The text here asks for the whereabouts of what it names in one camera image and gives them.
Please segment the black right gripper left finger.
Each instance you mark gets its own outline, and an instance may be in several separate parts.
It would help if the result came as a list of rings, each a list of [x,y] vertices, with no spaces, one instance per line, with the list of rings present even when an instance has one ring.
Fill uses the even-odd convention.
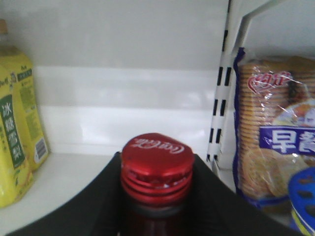
[[[100,174],[67,203],[12,236],[116,236],[120,231],[121,160],[116,152]]]

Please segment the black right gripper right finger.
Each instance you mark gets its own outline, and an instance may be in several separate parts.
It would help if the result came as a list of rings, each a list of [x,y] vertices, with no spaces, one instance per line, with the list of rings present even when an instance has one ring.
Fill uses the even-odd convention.
[[[298,236],[230,190],[197,155],[185,213],[189,236]]]

